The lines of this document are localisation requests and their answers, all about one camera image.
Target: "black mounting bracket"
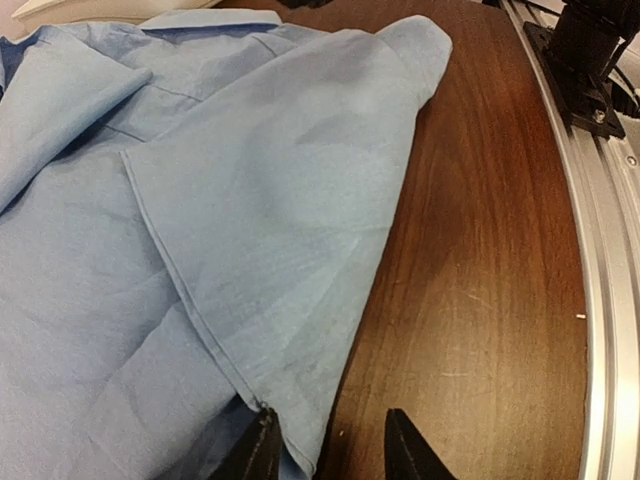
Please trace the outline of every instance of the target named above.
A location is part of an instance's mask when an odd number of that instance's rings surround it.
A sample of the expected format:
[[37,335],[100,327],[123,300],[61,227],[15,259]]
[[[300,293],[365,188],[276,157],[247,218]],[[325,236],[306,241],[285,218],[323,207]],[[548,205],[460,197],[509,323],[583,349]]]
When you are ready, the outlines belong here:
[[524,31],[533,47],[564,122],[609,138],[625,132],[611,101],[610,80],[576,73],[556,61],[549,51],[553,30],[526,22]]

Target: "bolt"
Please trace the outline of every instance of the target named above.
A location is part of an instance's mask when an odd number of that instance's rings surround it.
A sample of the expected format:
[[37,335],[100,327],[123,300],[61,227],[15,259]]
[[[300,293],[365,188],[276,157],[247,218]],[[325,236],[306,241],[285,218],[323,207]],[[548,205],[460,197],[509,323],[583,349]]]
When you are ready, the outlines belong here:
[[595,112],[593,112],[593,119],[596,121],[596,123],[604,123],[604,119],[607,117],[607,114],[604,113],[602,110],[596,110]]

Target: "brown wood surface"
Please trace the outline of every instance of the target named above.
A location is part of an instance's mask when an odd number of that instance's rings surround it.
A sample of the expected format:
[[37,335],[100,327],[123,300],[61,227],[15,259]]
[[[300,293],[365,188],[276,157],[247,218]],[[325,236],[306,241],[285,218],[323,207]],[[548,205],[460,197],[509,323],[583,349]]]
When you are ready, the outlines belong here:
[[561,161],[506,15],[463,0],[336,0],[323,30],[435,20],[454,53],[418,117],[395,223],[343,379],[322,480],[384,478],[401,407],[461,480],[577,478],[586,324]]

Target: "wood grain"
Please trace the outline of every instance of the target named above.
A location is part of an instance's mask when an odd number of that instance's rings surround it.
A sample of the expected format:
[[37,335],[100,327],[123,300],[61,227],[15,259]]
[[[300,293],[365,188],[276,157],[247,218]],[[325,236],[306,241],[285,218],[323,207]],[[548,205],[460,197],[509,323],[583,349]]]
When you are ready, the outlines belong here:
[[317,478],[384,478],[404,408],[461,480],[578,477],[586,325],[574,220],[533,72],[503,12],[462,0],[336,0],[287,12],[376,31],[423,14],[453,39],[417,120],[395,223]]

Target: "tabletop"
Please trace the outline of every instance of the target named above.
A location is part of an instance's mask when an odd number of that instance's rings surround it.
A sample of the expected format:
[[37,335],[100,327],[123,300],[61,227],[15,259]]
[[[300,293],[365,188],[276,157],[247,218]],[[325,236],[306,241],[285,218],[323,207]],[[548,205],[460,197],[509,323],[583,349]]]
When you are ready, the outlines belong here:
[[317,478],[384,478],[392,407],[461,480],[577,478],[587,382],[579,248],[538,85],[506,15],[465,0],[222,5],[328,31],[422,14],[453,39],[417,118]]

